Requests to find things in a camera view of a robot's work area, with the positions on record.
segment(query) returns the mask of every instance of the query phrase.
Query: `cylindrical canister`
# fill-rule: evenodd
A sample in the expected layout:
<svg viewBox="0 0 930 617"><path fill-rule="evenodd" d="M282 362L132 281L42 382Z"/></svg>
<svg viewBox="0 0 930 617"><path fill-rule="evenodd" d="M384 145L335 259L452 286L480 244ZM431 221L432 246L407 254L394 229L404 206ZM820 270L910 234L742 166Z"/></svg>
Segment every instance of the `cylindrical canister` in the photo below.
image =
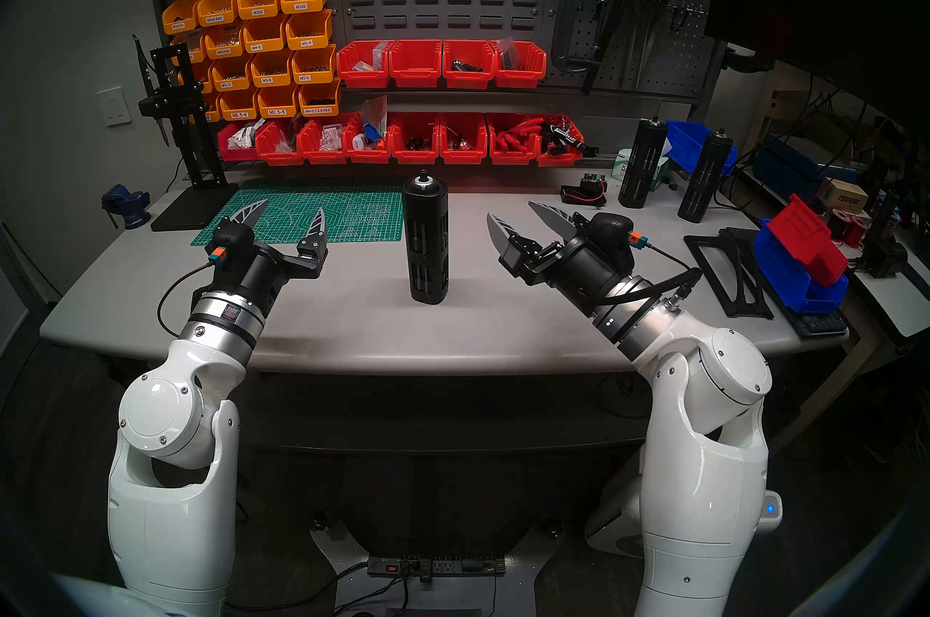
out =
<svg viewBox="0 0 930 617"><path fill-rule="evenodd" d="M410 296L438 305L449 289L449 190L426 170L404 185Z"/></svg>
<svg viewBox="0 0 930 617"><path fill-rule="evenodd" d="M646 203L668 133L669 127L664 121L640 119L630 152L630 161L627 162L627 171L620 185L618 198L624 207L641 209Z"/></svg>
<svg viewBox="0 0 930 617"><path fill-rule="evenodd" d="M732 148L733 140L730 137L720 133L707 135L687 191L684 192L682 205L678 208L679 217L693 223L700 223L704 218Z"/></svg>

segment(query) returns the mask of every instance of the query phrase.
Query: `plastic bag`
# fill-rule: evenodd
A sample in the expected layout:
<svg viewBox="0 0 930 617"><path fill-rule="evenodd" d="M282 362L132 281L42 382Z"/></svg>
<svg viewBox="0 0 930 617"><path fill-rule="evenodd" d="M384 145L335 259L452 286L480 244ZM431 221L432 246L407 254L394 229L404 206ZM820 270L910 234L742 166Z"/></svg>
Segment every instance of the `plastic bag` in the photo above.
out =
<svg viewBox="0 0 930 617"><path fill-rule="evenodd" d="M374 64L374 71L384 70L384 52L388 49L387 41L379 41L374 49L371 49L371 62Z"/></svg>
<svg viewBox="0 0 930 617"><path fill-rule="evenodd" d="M513 43L513 37L498 39L498 51L500 52L500 68L521 70L523 64L520 62L520 52L517 51L516 44Z"/></svg>

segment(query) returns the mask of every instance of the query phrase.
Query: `gray table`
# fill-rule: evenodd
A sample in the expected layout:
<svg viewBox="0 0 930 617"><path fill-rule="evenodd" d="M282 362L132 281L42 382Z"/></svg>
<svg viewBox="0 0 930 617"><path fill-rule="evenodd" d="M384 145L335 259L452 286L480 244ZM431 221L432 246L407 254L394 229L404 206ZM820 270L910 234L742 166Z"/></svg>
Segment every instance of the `gray table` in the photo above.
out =
<svg viewBox="0 0 930 617"><path fill-rule="evenodd" d="M555 238L526 202L561 206L557 184L575 184L583 170L534 170L538 193L507 193L505 185L484 185L480 193L449 195L449 292L441 305L410 298L403 242L329 245L321 278L292 281L282 290L259 339L250 368L322 374L558 374L626 371L629 360L591 326L559 293L529 288L498 264L487 234L491 211L521 233L549 243ZM716 235L724 226L750 226L741 214L713 207L699 225L678 219L682 189L662 186L646 208L623 210L618 182L608 179L608 207L626 212L637 230L686 261L686 234ZM160 199L158 215L181 192ZM590 207L581 211L595 212ZM153 233L146 225L111 244L68 291L42 327L57 343L103 354L158 360L171 337L158 326L155 308L170 284L206 258L190 246L195 232ZM293 245L279 247L296 253ZM655 252L636 252L636 271L658 281L681 267ZM164 318L179 331L190 311L191 292L206 273L184 282L168 297ZM686 308L712 325L745 334L766 356L824 348L842 339L800 340L777 308L775 319L729 319L706 280Z"/></svg>

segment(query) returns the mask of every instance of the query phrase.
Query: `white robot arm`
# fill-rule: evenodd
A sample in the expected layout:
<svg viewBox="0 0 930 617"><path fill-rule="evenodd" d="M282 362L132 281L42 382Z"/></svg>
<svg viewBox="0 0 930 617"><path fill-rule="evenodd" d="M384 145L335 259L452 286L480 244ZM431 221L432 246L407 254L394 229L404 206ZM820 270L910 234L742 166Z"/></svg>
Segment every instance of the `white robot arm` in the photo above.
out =
<svg viewBox="0 0 930 617"><path fill-rule="evenodd" d="M544 249L489 214L500 263L527 284L555 287L591 316L653 391L646 444L604 488L588 543L646 559L638 617L721 615L752 536L781 521L781 499L765 489L767 362L741 334L679 308L699 270L658 285L630 275L626 217L598 213L588 221L530 206L565 243ZM675 288L675 297L662 298ZM718 427L716 440L705 436Z"/></svg>

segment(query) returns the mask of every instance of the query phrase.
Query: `white wall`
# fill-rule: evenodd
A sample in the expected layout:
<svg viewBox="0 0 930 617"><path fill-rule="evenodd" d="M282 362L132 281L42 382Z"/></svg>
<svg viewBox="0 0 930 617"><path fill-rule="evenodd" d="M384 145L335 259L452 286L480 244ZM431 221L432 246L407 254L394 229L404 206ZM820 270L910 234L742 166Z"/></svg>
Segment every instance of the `white wall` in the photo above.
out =
<svg viewBox="0 0 930 617"><path fill-rule="evenodd" d="M119 234L103 193L121 182L156 200L181 156L138 113L134 33L159 46L151 0L0 0L0 220L61 290ZM115 86L132 123L108 129L96 93Z"/></svg>

